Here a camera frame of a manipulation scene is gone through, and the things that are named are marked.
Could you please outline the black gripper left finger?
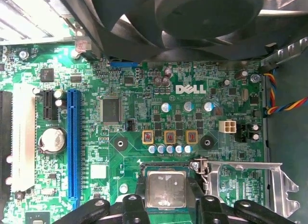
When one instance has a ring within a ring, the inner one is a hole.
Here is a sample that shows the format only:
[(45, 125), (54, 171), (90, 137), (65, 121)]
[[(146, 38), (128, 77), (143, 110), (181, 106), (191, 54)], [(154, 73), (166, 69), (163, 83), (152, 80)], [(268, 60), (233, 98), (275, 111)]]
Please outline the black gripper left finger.
[(134, 194), (125, 195), (111, 205), (103, 198), (94, 198), (71, 211), (56, 224), (149, 224), (144, 200), (146, 180), (138, 180)]

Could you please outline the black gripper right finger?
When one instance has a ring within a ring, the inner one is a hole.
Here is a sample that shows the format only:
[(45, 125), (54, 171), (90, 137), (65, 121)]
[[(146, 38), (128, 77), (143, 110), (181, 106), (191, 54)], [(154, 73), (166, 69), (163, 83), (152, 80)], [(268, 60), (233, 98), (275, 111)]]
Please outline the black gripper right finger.
[(236, 201), (234, 207), (218, 197), (205, 195), (191, 179), (191, 219), (194, 224), (292, 224), (293, 221), (250, 200)]

